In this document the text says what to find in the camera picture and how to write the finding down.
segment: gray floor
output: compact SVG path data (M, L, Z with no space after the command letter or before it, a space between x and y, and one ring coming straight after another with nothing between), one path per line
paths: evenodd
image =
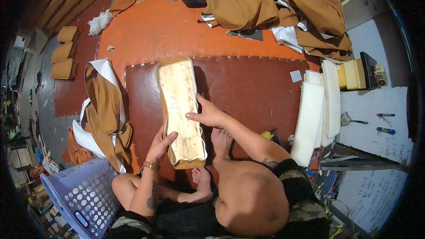
M70 162L64 163L62 151L68 148L68 128L72 126L72 121L78 116L68 116L64 118L54 117L54 85L55 80L50 79L51 63L50 59L56 46L58 46L56 36L48 40L40 56L35 56L25 62L22 89L19 92L20 102L20 122L21 130L25 136L29 136L29 122L34 119L35 112L38 111L40 131L43 136L46 149L50 150L52 159L57 164L62 164L65 168L71 167ZM41 69L41 81L38 93L35 94L37 82L37 72ZM30 90L33 89L32 106L29 104ZM32 151L31 158L36 163L37 155Z

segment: plastic basket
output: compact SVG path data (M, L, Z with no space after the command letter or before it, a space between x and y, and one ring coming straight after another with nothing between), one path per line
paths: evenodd
M111 187L118 173L106 158L97 158L41 181L53 204L84 239L102 238L120 203Z

